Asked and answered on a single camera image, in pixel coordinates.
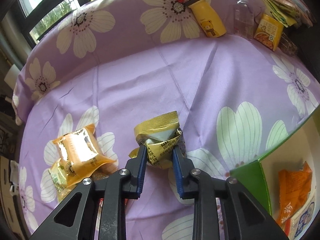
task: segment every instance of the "purple bedsheet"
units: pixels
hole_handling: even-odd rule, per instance
[[[231,33],[237,0],[207,1]],[[251,3],[259,22],[263,2]],[[48,168],[60,135],[95,123],[115,171],[137,147],[138,123],[177,110],[188,157],[226,178],[318,106],[320,85],[300,60],[230,34],[206,38],[183,10],[176,0],[95,0],[31,52],[13,95],[16,121],[26,123],[20,197],[31,233],[57,205]],[[127,239],[191,239],[192,204],[177,195],[172,169],[148,166],[141,198],[126,208]]]

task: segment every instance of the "yellow snack package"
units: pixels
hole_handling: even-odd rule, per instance
[[[137,143],[147,147],[151,165],[161,169],[172,167],[171,154],[176,144],[179,144],[182,154],[185,154],[183,135],[179,126],[178,113],[173,111],[144,121],[134,128]],[[129,157],[135,158],[138,150],[134,149]]]
[[[67,176],[64,167],[58,159],[48,170],[52,178],[53,184],[57,189],[58,202],[60,203],[75,187],[76,184],[67,186]]]
[[[93,136],[94,130],[94,124],[90,124],[53,141],[60,155],[59,164],[65,171],[67,187],[91,176],[99,167],[103,172],[104,164],[115,162],[102,154]]]
[[[272,17],[263,14],[254,35],[257,41],[275,51],[283,31],[283,25]]]

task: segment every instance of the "metal screw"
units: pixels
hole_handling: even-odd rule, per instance
[[[233,177],[230,177],[230,178],[228,179],[228,181],[229,181],[229,183],[231,183],[231,184],[236,184],[236,183],[238,182],[238,180],[237,180],[236,178],[233,178]]]
[[[92,182],[92,179],[90,179],[90,178],[85,178],[85,179],[83,179],[83,181],[82,181],[82,183],[83,183],[84,185],[89,185],[89,184],[91,184],[91,182]]]
[[[129,174],[129,171],[127,169],[121,169],[121,170],[119,170],[119,174],[120,175],[127,175],[127,174]]]
[[[193,175],[199,175],[199,174],[201,173],[201,170],[199,170],[199,169],[192,169],[192,170],[191,170],[191,173],[192,173]]]

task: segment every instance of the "bear cartoon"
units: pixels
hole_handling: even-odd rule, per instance
[[[208,37],[214,37],[219,36],[218,33],[213,29],[212,21],[208,20],[207,22],[202,22],[201,27],[204,29],[204,31],[207,33]]]

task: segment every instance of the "cardboard box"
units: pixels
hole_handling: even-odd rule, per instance
[[[275,51],[278,47],[283,31],[283,25],[270,16],[263,14],[254,34],[254,38]]]
[[[320,108],[291,137],[258,160],[240,166],[230,175],[237,178],[256,197],[276,220],[279,215],[278,172],[282,169],[299,170],[305,161],[312,169],[310,196],[315,194],[312,219],[296,236],[299,239],[320,210]]]

